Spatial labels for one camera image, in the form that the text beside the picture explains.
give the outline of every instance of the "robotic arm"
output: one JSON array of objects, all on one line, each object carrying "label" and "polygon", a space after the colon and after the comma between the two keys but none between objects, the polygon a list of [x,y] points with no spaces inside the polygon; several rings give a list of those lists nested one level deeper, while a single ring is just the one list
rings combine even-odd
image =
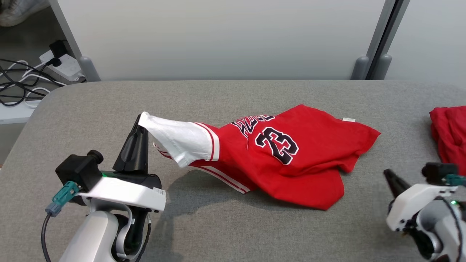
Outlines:
[{"label": "robotic arm", "polygon": [[395,199],[389,205],[387,225],[409,234],[421,255],[436,262],[466,262],[466,202],[447,201],[464,186],[454,164],[427,163],[422,174],[428,184],[409,186],[392,170],[384,171]]},{"label": "robotic arm", "polygon": [[[155,174],[148,174],[148,133],[137,125],[120,151],[113,169],[100,171],[103,156],[91,150],[86,156],[70,155],[56,173],[64,184],[46,208],[42,249],[50,261],[45,232],[50,217],[56,217],[66,202],[89,207],[89,214],[72,238],[60,262],[128,262],[141,258],[151,231],[150,212],[163,211],[165,191]],[[112,211],[123,211],[114,214]],[[148,221],[143,241],[145,221]]]}]

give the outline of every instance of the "red jersey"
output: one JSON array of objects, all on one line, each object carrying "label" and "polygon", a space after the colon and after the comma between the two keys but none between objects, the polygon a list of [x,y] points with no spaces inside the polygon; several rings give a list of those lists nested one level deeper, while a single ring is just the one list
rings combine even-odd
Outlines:
[{"label": "red jersey", "polygon": [[305,105],[277,116],[237,119],[221,128],[143,113],[139,125],[160,153],[209,173],[241,193],[328,209],[344,194],[338,168],[351,172],[380,133]]}]

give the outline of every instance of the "white label sticker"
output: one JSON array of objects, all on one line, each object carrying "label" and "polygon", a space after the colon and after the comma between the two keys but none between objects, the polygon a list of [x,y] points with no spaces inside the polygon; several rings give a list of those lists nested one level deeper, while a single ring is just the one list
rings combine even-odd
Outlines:
[{"label": "white label sticker", "polygon": [[354,119],[354,118],[343,117],[343,121],[356,122],[356,119]]},{"label": "white label sticker", "polygon": [[155,191],[157,191],[159,194],[162,194],[165,196],[165,190],[162,190],[160,188],[154,188]]}]

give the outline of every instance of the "red fabric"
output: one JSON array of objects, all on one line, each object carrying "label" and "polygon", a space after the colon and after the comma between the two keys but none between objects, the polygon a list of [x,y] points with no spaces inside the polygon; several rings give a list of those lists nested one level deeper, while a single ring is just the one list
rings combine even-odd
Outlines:
[{"label": "red fabric", "polygon": [[[338,168],[351,172],[380,135],[366,125],[305,105],[266,118],[272,117],[243,117],[222,128],[208,126],[219,137],[219,160],[190,165],[204,171],[208,167],[220,179],[226,175],[230,185],[239,183],[235,189],[242,193],[260,187],[276,199],[327,210],[344,194]],[[270,143],[279,149],[278,157]]]},{"label": "red fabric", "polygon": [[466,106],[437,107],[430,112],[432,136],[443,163],[454,163],[466,176]]}]

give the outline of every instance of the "black number with white outline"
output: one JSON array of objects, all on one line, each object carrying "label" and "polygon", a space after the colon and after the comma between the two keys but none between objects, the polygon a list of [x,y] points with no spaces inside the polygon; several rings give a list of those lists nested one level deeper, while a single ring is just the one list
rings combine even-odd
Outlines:
[{"label": "black number with white outline", "polygon": [[296,142],[287,134],[280,132],[273,127],[266,127],[256,137],[256,145],[265,147],[266,144],[270,147],[272,155],[276,157],[284,165],[289,165],[293,160],[293,156],[299,150]]}]

